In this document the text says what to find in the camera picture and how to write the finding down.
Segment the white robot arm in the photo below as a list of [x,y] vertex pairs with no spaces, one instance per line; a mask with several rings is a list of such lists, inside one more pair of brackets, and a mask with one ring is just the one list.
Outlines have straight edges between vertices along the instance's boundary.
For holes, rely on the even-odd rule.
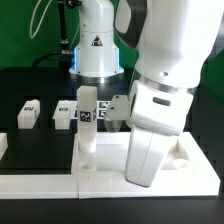
[[104,118],[109,132],[131,128],[125,179],[149,187],[182,133],[224,13],[224,0],[70,0],[80,5],[80,46],[72,71],[105,78],[117,57],[115,31],[139,52],[129,94],[112,98]]

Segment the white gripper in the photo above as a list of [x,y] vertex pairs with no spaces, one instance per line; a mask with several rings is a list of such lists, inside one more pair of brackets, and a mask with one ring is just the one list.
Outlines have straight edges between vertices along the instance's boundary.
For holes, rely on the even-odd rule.
[[188,93],[168,93],[135,81],[129,93],[131,135],[125,179],[150,187],[183,132],[193,101]]

